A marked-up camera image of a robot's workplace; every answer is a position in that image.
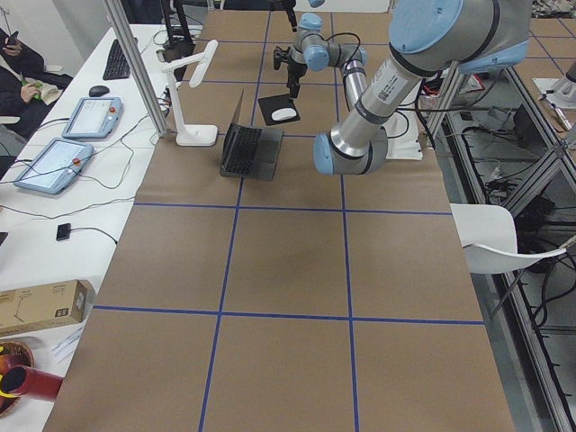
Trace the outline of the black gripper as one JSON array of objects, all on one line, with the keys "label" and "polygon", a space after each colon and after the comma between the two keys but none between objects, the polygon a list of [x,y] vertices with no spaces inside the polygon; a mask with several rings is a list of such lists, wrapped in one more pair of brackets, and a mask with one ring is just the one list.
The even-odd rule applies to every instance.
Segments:
[{"label": "black gripper", "polygon": [[[292,32],[297,32],[297,18],[293,9],[287,9],[286,14],[291,25]],[[283,49],[279,46],[274,47],[273,68],[278,71],[282,64],[287,66],[287,83],[289,88],[289,97],[297,98],[300,92],[300,80],[306,75],[307,65],[293,57],[293,49]]]}]

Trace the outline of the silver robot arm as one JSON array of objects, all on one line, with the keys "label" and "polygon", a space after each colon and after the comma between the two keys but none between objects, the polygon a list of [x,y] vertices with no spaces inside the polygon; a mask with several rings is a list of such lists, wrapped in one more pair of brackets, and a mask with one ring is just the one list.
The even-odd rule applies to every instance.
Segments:
[{"label": "silver robot arm", "polygon": [[[296,1],[295,0],[283,0],[282,3],[283,3],[284,10],[287,13],[289,23],[292,27],[292,31],[296,32],[297,26],[298,26],[296,14],[294,11],[294,7],[296,6]],[[324,4],[324,0],[308,0],[308,4],[311,8],[318,8]]]},{"label": "silver robot arm", "polygon": [[389,57],[373,79],[365,77],[362,51],[321,35],[315,13],[290,19],[295,38],[287,49],[275,48],[274,68],[285,64],[292,98],[308,70],[340,70],[349,114],[328,133],[316,136],[313,160],[325,175],[364,175],[386,159],[384,124],[423,79],[457,63],[473,74],[521,62],[529,39],[529,1],[401,1],[389,27]]}]

